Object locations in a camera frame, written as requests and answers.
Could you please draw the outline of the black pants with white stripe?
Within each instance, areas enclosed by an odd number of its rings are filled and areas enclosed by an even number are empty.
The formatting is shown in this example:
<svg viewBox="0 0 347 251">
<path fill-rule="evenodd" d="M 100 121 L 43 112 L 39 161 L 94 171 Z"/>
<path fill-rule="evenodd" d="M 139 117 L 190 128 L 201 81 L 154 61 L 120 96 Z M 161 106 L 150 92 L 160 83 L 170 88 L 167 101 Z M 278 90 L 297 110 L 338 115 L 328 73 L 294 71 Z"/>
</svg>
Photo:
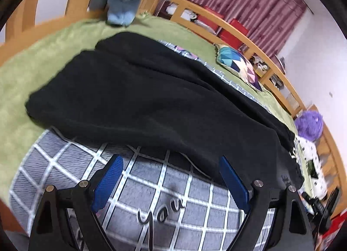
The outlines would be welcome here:
<svg viewBox="0 0 347 251">
<path fill-rule="evenodd" d="M 70 137 L 185 154 L 221 183 L 226 157 L 247 180 L 303 184 L 293 132 L 202 63 L 157 40 L 122 32 L 75 56 L 25 104 Z"/>
</svg>

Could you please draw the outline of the white black-spotted cloth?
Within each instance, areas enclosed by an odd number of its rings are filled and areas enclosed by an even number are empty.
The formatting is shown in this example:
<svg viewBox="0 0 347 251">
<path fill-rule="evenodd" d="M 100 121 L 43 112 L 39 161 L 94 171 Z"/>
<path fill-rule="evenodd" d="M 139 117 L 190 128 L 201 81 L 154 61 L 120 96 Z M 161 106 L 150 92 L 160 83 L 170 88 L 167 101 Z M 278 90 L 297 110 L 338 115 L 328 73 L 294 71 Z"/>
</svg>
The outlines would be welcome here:
<svg viewBox="0 0 347 251">
<path fill-rule="evenodd" d="M 311 198 L 324 199 L 328 188 L 315 144 L 298 135 L 295 136 L 294 143 L 296 161 L 304 178 L 299 191 L 306 192 Z"/>
</svg>

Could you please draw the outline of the green plush bedspread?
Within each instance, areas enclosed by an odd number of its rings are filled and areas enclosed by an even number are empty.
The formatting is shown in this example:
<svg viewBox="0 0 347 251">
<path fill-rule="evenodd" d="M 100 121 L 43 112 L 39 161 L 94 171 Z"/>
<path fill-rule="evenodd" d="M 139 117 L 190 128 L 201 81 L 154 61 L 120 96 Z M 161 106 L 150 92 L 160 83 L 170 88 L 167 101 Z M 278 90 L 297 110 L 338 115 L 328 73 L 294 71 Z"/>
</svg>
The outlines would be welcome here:
<svg viewBox="0 0 347 251">
<path fill-rule="evenodd" d="M 213 44 L 175 22 L 141 15 L 128 27 L 113 28 L 97 19 L 78 21 L 44 37 L 19 52 L 1 66 L 1 200 L 9 204 L 9 189 L 15 173 L 30 146 L 43 133 L 27 116 L 25 102 L 33 91 L 49 81 L 82 50 L 93 49 L 97 42 L 120 32 L 134 32 L 177 45 L 224 73 L 252 94 L 293 133 L 294 120 L 273 94 L 257 91 L 216 62 Z"/>
</svg>

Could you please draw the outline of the purple plush toy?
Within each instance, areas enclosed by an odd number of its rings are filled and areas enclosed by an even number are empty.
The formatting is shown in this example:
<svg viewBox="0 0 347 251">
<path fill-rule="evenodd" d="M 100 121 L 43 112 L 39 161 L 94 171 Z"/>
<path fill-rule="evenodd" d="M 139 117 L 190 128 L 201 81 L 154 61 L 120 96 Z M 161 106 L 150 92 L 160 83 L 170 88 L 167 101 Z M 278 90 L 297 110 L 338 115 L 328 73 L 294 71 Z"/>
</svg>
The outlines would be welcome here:
<svg viewBox="0 0 347 251">
<path fill-rule="evenodd" d="M 294 120 L 298 135 L 308 141 L 314 142 L 320 138 L 324 128 L 323 117 L 317 111 L 303 111 Z"/>
</svg>

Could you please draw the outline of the grey grid blanket with stars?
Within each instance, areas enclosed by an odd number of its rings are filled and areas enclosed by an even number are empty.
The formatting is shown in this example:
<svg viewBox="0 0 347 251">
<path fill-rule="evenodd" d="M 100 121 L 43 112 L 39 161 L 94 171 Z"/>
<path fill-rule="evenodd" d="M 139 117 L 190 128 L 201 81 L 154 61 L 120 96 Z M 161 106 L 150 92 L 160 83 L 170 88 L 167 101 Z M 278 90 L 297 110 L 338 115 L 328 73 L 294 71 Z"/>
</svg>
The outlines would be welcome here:
<svg viewBox="0 0 347 251">
<path fill-rule="evenodd" d="M 212 71 L 197 57 L 159 42 Z M 12 213 L 26 233 L 31 234 L 47 186 L 75 187 L 119 155 L 122 173 L 97 212 L 116 250 L 226 250 L 234 239 L 240 222 L 233 196 L 223 180 L 214 182 L 185 154 L 70 137 L 27 116 L 44 131 L 25 154 L 9 189 Z"/>
</svg>

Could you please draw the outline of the colourful geometric pillow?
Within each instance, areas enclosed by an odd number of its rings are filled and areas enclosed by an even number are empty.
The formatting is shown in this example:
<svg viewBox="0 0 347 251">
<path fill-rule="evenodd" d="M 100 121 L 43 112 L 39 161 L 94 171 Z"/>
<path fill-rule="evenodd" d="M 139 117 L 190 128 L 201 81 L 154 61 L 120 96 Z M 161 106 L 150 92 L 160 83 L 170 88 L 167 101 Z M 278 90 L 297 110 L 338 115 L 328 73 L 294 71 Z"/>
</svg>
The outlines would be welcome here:
<svg viewBox="0 0 347 251">
<path fill-rule="evenodd" d="M 253 89 L 262 91 L 262 87 L 259 84 L 258 77 L 251 63 L 240 52 L 227 45 L 215 44 L 215 49 L 216 62 L 219 65 L 239 77 Z"/>
</svg>

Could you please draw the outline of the red chair left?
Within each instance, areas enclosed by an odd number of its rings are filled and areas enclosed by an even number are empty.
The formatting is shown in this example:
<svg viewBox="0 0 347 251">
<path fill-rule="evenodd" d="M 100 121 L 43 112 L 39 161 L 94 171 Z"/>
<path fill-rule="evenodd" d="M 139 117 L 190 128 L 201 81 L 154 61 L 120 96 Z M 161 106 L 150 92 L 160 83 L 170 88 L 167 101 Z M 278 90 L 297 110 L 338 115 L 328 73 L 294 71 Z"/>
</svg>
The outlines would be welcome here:
<svg viewBox="0 0 347 251">
<path fill-rule="evenodd" d="M 210 13 L 212 13 L 213 15 L 221 18 L 221 19 L 224 18 L 224 15 L 217 13 L 216 11 L 214 11 L 213 9 L 209 8 L 206 5 L 203 8 L 206 9 L 207 11 L 209 11 Z M 219 26 L 217 24 L 215 24 L 213 21 L 211 21 L 210 19 L 208 19 L 202 15 L 198 15 L 197 18 L 194 20 L 194 23 L 196 25 L 202 27 L 203 29 L 205 29 L 209 33 L 212 33 L 214 35 L 216 35 L 216 31 L 219 28 Z"/>
</svg>

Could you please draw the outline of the wooden bed frame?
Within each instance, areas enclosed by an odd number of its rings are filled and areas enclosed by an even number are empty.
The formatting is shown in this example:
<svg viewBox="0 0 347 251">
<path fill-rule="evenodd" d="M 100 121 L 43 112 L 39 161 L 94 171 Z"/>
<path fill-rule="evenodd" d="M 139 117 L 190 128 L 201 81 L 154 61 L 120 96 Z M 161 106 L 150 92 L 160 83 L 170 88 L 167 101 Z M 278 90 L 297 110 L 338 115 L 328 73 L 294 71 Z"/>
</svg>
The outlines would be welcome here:
<svg viewBox="0 0 347 251">
<path fill-rule="evenodd" d="M 330 15 L 330 0 L 303 1 L 306 11 L 301 20 L 283 48 L 271 57 L 247 37 L 247 29 L 236 19 L 226 22 L 189 0 L 141 0 L 130 25 L 141 15 L 155 16 L 183 26 L 214 46 L 233 47 L 251 63 L 262 90 L 270 91 L 293 120 L 303 111 L 320 113 L 324 128 L 313 143 L 328 188 L 321 200 L 326 202 L 335 188 L 346 191 L 346 33 Z M 37 41 L 78 21 L 97 19 L 113 28 L 123 27 L 110 25 L 107 12 L 107 0 L 1 0 L 1 66 Z M 219 26 L 216 35 L 194 23 L 198 15 Z M 205 63 L 220 79 L 263 105 Z M 21 235 L 29 238 L 31 234 L 17 221 L 10 204 L 5 206 L 1 218 L 10 218 Z"/>
</svg>

